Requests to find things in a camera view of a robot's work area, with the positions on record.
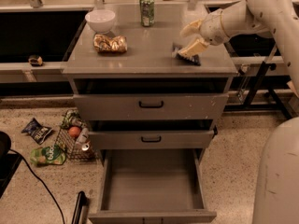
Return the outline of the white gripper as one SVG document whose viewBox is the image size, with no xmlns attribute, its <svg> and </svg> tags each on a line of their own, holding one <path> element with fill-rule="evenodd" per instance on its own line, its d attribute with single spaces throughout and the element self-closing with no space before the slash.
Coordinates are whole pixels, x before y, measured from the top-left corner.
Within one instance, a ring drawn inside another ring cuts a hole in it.
<svg viewBox="0 0 299 224">
<path fill-rule="evenodd" d="M 226 33 L 222 27 L 221 15 L 222 9 L 217 9 L 216 11 L 208 13 L 203 21 L 196 20 L 187 24 L 180 31 L 182 37 L 198 34 L 199 32 L 201 37 L 195 38 L 186 47 L 179 49 L 178 54 L 182 57 L 189 58 L 205 51 L 209 44 L 218 46 L 224 43 Z"/>
</svg>

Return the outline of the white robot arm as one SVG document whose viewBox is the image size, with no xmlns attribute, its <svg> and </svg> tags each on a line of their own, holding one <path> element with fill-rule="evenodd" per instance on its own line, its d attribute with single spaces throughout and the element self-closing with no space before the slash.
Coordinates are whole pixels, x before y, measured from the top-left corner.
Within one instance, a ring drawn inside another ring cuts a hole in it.
<svg viewBox="0 0 299 224">
<path fill-rule="evenodd" d="M 299 90 L 299 19 L 292 0 L 243 0 L 195 20 L 180 32 L 194 40 L 174 55 L 193 62 L 208 46 L 218 46 L 241 34 L 273 36 Z M 299 224 L 299 118 L 280 124 L 263 147 L 252 224 Z"/>
</svg>

